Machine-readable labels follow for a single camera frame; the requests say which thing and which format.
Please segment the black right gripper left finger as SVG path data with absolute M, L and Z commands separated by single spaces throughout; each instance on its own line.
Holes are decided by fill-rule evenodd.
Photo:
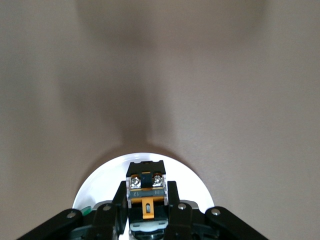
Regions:
M 126 182 L 121 181 L 113 200 L 97 208 L 87 240 L 117 240 L 125 231 L 128 219 Z

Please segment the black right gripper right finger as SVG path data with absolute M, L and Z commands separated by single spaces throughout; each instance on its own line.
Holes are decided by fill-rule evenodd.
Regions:
M 168 190 L 168 225 L 164 231 L 165 240 L 203 240 L 205 215 L 190 204 L 181 202 L 177 183 L 169 181 Z

